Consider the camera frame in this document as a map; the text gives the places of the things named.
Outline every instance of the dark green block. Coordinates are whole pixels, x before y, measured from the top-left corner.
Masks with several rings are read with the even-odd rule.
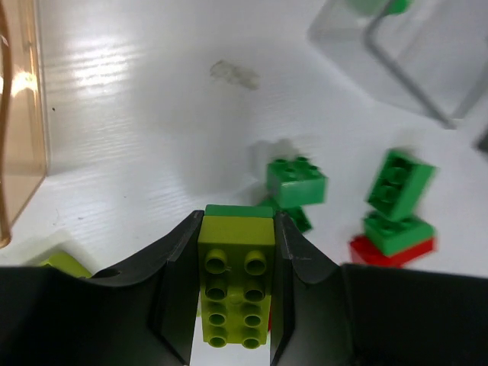
[[[388,151],[368,203],[390,221],[413,214],[435,167],[397,149]]]
[[[434,227],[416,216],[391,222],[373,212],[363,219],[364,234],[384,254],[395,255],[435,234]]]
[[[312,224],[308,220],[307,215],[303,212],[301,207],[293,207],[293,208],[280,208],[275,200],[271,197],[267,197],[263,202],[261,202],[258,206],[260,207],[271,207],[273,210],[273,216],[276,214],[276,211],[284,211],[286,212],[290,218],[293,220],[295,225],[301,233],[306,233],[312,229]]]
[[[321,204],[326,200],[327,178],[307,158],[276,159],[268,164],[266,186],[281,208]]]
[[[205,216],[263,217],[265,219],[272,219],[274,212],[272,208],[266,206],[253,207],[208,204],[205,207]]]

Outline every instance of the stain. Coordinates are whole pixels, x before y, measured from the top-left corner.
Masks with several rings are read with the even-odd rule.
[[[231,85],[240,85],[248,90],[259,89],[260,76],[252,69],[234,65],[223,59],[210,68],[210,76],[222,79]]]

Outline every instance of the clear plastic container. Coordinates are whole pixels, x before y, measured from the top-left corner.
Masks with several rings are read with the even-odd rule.
[[[488,86],[487,0],[330,0],[312,43],[375,98],[454,127]]]
[[[8,222],[8,227],[2,227],[2,245],[6,245],[10,226],[46,176],[46,151],[40,102],[34,0],[4,0],[3,4],[11,38],[14,68],[5,139],[5,166],[2,172]]]

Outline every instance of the black object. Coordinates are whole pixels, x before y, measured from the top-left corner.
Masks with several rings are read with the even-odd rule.
[[[188,364],[203,215],[90,279],[0,268],[0,365]],[[488,280],[338,266],[274,227],[273,366],[488,365]]]

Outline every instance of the lego brick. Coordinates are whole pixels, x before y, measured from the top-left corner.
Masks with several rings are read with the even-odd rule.
[[[267,206],[227,206],[221,204],[208,204],[205,207],[206,216],[228,216],[228,217],[263,217],[272,219],[273,209]]]
[[[435,237],[428,238],[407,250],[387,257],[364,235],[356,236],[349,243],[353,263],[402,268],[411,261],[435,251]]]
[[[205,342],[266,343],[274,257],[273,219],[204,216],[198,258]]]
[[[321,204],[326,199],[327,178],[307,158],[276,159],[268,164],[266,185],[281,208]]]
[[[280,208],[275,200],[271,197],[267,197],[263,202],[258,204],[260,207],[271,207],[273,210],[273,216],[275,215],[276,211],[285,211],[290,218],[293,220],[295,225],[301,233],[306,233],[312,229],[312,224],[308,220],[307,215],[303,212],[301,207],[292,207],[292,208]]]
[[[90,278],[92,276],[92,274],[85,267],[83,267],[71,255],[65,252],[52,254],[48,259],[39,264],[39,266],[44,265],[49,265],[77,278]]]
[[[386,220],[378,212],[363,219],[364,234],[380,252],[390,256],[434,236],[434,227],[416,216],[395,223]]]
[[[435,168],[398,149],[388,151],[368,203],[390,221],[410,216]]]

